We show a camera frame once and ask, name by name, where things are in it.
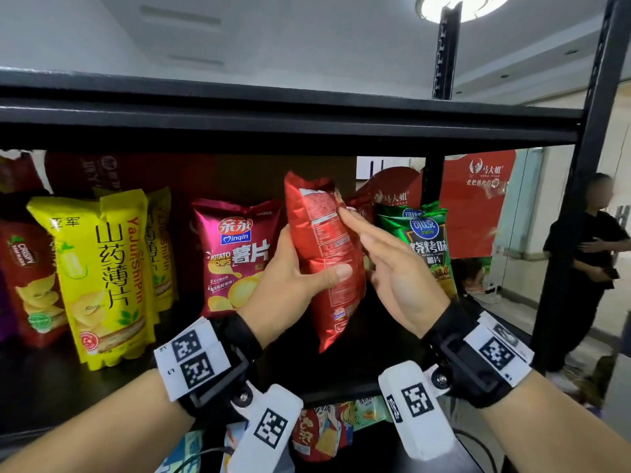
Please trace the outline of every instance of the nutrition label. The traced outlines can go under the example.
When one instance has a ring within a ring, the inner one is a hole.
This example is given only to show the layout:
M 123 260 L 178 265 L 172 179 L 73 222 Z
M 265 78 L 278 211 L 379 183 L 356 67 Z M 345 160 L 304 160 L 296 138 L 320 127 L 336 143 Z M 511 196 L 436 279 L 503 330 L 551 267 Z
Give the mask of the nutrition label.
M 311 227 L 317 240 L 324 267 L 351 262 L 353 244 L 336 212 L 335 200 L 325 191 L 301 189 L 305 206 L 311 219 Z M 353 278 L 329 289 L 331 306 L 342 305 L 353 300 L 357 293 Z

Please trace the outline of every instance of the ceiling light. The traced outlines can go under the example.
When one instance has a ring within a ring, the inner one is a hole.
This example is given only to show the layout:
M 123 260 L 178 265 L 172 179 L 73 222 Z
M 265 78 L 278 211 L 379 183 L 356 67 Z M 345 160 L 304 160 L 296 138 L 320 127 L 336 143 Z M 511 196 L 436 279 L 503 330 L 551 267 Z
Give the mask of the ceiling light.
M 462 2 L 461 23 L 488 15 L 497 10 L 508 0 L 416 0 L 416 14 L 421 19 L 440 23 L 443 7 L 454 8 Z

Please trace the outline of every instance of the right hand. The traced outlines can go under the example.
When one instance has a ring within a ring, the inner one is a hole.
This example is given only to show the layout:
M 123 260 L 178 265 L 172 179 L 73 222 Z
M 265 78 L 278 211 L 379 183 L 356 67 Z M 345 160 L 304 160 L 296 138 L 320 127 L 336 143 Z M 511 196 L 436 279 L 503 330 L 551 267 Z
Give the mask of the right hand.
M 422 257 L 409 245 L 367 222 L 353 211 L 338 209 L 340 219 L 359 234 L 375 270 L 366 272 L 390 315 L 422 338 L 449 306 L 449 299 Z
M 586 273 L 593 282 L 609 282 L 612 280 L 610 276 L 605 274 L 602 267 L 592 267 Z

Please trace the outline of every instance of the left hand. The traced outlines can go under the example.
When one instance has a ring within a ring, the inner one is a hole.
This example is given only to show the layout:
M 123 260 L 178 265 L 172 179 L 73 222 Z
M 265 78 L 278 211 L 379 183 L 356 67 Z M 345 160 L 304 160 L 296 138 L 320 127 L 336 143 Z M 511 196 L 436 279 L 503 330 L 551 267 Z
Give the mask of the left hand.
M 579 249 L 583 252 L 593 253 L 593 252 L 602 252 L 604 250 L 610 250 L 607 248 L 607 244 L 605 241 L 598 237 L 594 237 L 592 242 L 583 242 L 580 244 Z
M 350 265 L 341 263 L 317 274 L 301 274 L 287 225 L 280 232 L 274 257 L 239 315 L 265 348 L 296 323 L 315 294 L 345 281 L 352 273 Z

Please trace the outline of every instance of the black shelf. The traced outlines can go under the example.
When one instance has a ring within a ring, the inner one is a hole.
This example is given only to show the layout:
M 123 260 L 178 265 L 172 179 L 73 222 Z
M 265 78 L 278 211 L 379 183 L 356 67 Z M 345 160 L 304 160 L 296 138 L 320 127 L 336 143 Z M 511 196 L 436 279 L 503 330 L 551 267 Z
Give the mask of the black shelf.
M 580 110 L 95 74 L 0 71 L 3 149 L 431 156 L 572 144 Z

